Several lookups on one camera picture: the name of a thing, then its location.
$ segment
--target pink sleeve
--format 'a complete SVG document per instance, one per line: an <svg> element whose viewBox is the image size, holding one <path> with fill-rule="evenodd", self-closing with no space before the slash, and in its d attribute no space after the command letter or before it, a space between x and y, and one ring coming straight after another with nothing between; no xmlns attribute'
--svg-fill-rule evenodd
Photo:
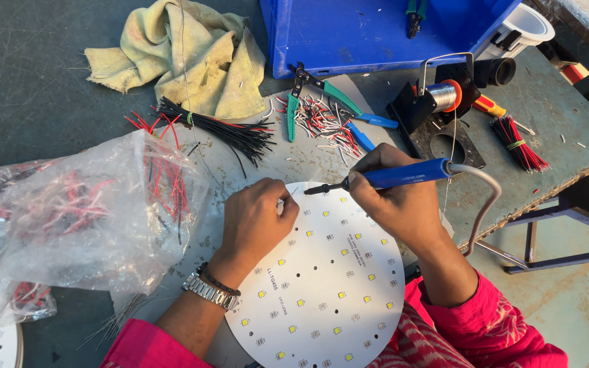
<svg viewBox="0 0 589 368"><path fill-rule="evenodd" d="M567 354L545 344L519 309L483 275L478 277L476 294L454 308L432 305L424 282L419 284L437 332L477 368L566 367Z"/></svg>
<svg viewBox="0 0 589 368"><path fill-rule="evenodd" d="M100 368L211 368L167 332L131 318L113 342Z"/></svg>

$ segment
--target metal frame stand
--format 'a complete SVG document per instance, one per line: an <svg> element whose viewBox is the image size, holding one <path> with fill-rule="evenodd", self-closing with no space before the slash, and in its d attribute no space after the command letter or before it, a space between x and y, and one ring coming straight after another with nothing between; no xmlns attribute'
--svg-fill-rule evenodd
<svg viewBox="0 0 589 368"><path fill-rule="evenodd" d="M476 242L476 246L479 246L480 248L496 255L497 257L514 264L515 266L507 266L504 268L504 271L509 274L519 274L521 272L554 269L556 267L571 266L573 264L589 263L589 253L554 258L547 261L534 261L537 221L558 216L569 216L572 219L589 225L589 213L581 210L580 208L570 206L567 198L561 197L560 195L548 200L547 202L553 202L556 200L558 201L558 205L556 206L524 213L517 219L506 224L506 226L519 225L523 223L528 224L525 259L519 259L514 255L492 246L491 244L487 244L483 240Z"/></svg>

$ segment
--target plastic bag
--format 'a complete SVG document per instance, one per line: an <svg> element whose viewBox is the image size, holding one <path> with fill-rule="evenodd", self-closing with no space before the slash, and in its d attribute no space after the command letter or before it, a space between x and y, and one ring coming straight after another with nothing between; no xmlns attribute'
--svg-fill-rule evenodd
<svg viewBox="0 0 589 368"><path fill-rule="evenodd" d="M208 189L141 130L33 165L0 168L0 280L150 294L183 258Z"/></svg>
<svg viewBox="0 0 589 368"><path fill-rule="evenodd" d="M54 316L56 300L49 290L39 283L0 280L0 327Z"/></svg>

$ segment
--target person's left hand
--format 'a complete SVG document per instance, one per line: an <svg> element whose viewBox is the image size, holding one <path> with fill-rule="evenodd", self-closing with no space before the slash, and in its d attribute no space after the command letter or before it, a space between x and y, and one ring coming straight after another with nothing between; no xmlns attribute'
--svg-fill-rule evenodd
<svg viewBox="0 0 589 368"><path fill-rule="evenodd" d="M282 214L277 213L284 200ZM299 205L281 180L264 178L234 193L224 205L224 240L208 264L211 276L237 289L283 238L299 215Z"/></svg>

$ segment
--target blue plastic crate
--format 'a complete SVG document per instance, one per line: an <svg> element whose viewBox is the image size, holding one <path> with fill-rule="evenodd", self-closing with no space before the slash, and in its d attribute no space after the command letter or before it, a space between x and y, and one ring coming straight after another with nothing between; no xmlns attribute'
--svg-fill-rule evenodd
<svg viewBox="0 0 589 368"><path fill-rule="evenodd" d="M428 0L426 20L407 37L407 0L260 0L274 78L288 65L312 75L419 67L434 56L475 52L521 0ZM436 64L457 62L447 58Z"/></svg>

